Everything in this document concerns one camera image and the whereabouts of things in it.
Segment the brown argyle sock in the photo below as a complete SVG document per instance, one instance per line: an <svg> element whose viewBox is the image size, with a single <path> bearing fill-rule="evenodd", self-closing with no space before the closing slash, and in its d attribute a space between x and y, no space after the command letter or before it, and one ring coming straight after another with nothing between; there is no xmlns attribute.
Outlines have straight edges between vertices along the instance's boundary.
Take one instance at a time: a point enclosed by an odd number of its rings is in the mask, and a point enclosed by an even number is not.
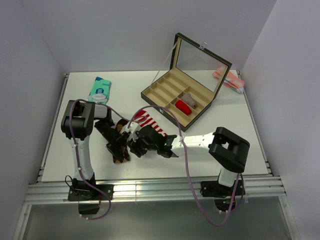
<svg viewBox="0 0 320 240"><path fill-rule="evenodd" d="M125 120L125 119L123 119L123 118L120 119L120 120L117 122L114 130L119 134L120 131L121 131L121 129L122 129L127 123L128 123L128 120ZM126 137L126 136L123 137L123 140L122 140L121 145L124 145L124 144L127 145L127 137ZM123 162L113 162L113 163L114 163L114 164L122 164Z"/></svg>

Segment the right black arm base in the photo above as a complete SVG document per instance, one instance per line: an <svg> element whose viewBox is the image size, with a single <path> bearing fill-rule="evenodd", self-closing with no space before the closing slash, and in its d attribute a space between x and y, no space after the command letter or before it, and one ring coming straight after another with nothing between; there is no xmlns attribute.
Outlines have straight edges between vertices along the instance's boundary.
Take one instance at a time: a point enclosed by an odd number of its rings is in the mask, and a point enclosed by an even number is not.
<svg viewBox="0 0 320 240"><path fill-rule="evenodd" d="M220 185L217 180L212 181L201 181L200 182L200 194L204 198L213 198L215 207L222 212L227 213L231 196L234 190L235 184L232 187L227 187L224 185ZM238 181L238 184L235 189L235 197L240 197L240 200L243 200L245 196L245 188L242 180ZM231 211L233 211L237 206L237 200L234 198L232 202Z"/></svg>

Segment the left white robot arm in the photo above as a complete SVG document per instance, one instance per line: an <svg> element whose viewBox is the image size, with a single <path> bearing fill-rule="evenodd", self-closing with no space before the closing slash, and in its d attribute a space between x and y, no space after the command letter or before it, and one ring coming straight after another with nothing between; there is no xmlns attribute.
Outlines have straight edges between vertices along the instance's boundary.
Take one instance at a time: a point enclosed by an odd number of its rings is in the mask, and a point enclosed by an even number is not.
<svg viewBox="0 0 320 240"><path fill-rule="evenodd" d="M113 110L104 104L90 101L69 100L61 121L61 130L69 139L74 162L74 178L89 181L94 176L91 164L89 140L94 129L107 141L106 148L115 163L130 160L127 136L121 128L127 124L125 119L115 124Z"/></svg>

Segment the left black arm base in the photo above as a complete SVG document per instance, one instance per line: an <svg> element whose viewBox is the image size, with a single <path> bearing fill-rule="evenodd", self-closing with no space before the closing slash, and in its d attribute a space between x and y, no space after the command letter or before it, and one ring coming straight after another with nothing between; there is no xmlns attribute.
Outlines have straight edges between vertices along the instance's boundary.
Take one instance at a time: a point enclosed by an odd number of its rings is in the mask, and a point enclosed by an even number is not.
<svg viewBox="0 0 320 240"><path fill-rule="evenodd" d="M65 176L64 182L69 187L67 201L78 202L78 212L81 217L95 218L94 215L99 212L102 201L111 203L113 199L114 185L97 185L95 175L87 181L94 188L70 175Z"/></svg>

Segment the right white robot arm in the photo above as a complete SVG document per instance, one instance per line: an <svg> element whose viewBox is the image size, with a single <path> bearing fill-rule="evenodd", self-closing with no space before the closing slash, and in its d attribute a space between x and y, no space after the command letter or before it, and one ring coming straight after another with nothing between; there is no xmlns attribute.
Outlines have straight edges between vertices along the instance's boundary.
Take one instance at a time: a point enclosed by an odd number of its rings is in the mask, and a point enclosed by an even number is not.
<svg viewBox="0 0 320 240"><path fill-rule="evenodd" d="M221 165L216 189L222 195L233 190L237 175L245 171L250 149L247 140L225 127L203 135L181 137L163 135L150 125L141 127L133 122L121 132L128 134L127 146L139 158L148 151L164 158L181 157L185 150L191 155L211 155Z"/></svg>

